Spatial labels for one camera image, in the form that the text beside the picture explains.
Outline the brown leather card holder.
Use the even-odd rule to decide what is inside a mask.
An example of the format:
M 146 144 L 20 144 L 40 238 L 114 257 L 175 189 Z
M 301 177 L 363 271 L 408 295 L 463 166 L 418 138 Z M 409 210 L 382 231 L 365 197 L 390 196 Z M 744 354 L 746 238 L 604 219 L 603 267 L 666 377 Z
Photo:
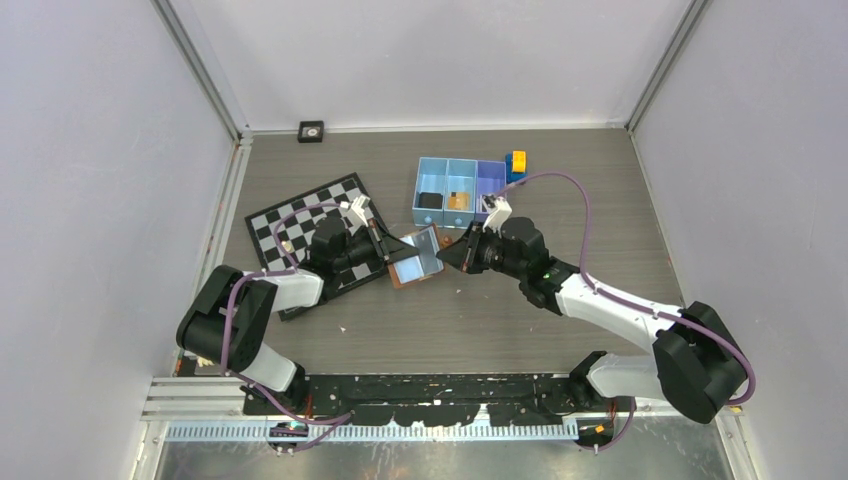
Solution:
M 418 254 L 389 266 L 388 273 L 395 289 L 427 280 L 445 270 L 445 265 L 437 258 L 437 253 L 446 245 L 446 242 L 436 224 L 431 223 L 415 232 L 401 236 L 400 240 L 415 247 Z

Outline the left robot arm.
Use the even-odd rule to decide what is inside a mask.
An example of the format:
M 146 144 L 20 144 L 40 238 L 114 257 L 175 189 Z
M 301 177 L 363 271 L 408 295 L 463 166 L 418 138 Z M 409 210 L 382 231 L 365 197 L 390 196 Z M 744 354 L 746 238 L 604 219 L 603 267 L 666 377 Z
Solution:
M 304 370 L 264 341 L 278 311 L 312 308 L 336 297 L 343 274 L 361 265 L 381 270 L 414 257 L 418 249 L 391 235 L 375 220 L 351 231 L 344 220 L 320 221 L 303 264 L 276 272 L 247 273 L 216 267 L 176 331 L 177 345 L 268 390 L 280 412 L 298 412 L 307 398 Z

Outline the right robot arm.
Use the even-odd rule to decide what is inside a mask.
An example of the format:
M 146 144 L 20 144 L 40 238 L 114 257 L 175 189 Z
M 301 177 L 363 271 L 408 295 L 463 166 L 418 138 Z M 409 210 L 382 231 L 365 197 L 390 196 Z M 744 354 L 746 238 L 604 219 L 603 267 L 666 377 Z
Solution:
M 570 372 L 572 400 L 584 410 L 613 398 L 651 398 L 708 424 L 740 387 L 753 384 L 750 364 L 712 307 L 650 302 L 612 288 L 550 254 L 528 218 L 509 219 L 497 231 L 474 222 L 437 256 L 466 274 L 507 275 L 534 306 L 601 327 L 643 350 L 641 356 L 596 351 Z

